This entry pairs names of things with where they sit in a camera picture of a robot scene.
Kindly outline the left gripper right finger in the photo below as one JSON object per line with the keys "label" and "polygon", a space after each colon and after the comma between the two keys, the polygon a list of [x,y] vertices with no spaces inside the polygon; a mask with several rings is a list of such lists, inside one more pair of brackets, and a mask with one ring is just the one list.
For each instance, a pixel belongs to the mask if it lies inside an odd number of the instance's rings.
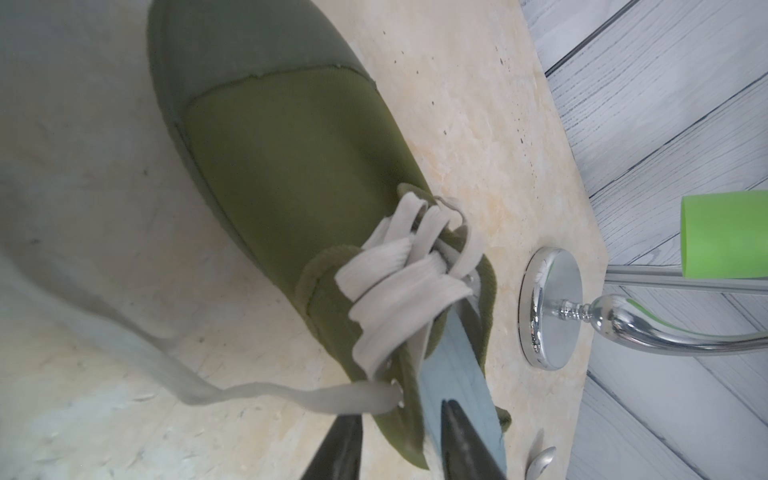
{"label": "left gripper right finger", "polygon": [[441,454],[447,480],[506,478],[456,400],[441,404]]}

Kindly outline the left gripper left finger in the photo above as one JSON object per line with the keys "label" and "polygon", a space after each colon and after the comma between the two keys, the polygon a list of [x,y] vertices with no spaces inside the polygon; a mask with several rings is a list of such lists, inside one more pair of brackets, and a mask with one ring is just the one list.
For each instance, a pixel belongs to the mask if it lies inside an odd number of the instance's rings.
{"label": "left gripper left finger", "polygon": [[360,478],[362,443],[362,416],[338,416],[301,479],[358,480]]}

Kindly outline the grey blue insole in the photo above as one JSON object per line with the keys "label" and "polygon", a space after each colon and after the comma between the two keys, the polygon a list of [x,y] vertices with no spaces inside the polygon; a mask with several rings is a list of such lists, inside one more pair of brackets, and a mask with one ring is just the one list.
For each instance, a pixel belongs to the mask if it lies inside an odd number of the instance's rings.
{"label": "grey blue insole", "polygon": [[507,472],[501,422],[457,305],[448,310],[442,337],[422,362],[418,387],[425,430],[423,452],[433,478],[445,477],[440,418],[444,400],[458,401],[493,462],[502,473]]}

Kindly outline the olive green shoe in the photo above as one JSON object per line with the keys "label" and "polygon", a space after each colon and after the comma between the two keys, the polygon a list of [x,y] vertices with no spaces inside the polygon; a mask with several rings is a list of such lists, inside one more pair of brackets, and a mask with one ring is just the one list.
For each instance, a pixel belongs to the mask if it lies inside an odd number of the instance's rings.
{"label": "olive green shoe", "polygon": [[188,405],[274,396],[371,415],[428,469],[418,378],[459,307],[484,374],[496,279],[482,235],[433,194],[374,81],[310,1],[155,1],[147,51],[158,106],[207,205],[288,298],[348,382],[218,388],[147,333],[37,285],[1,281]]}

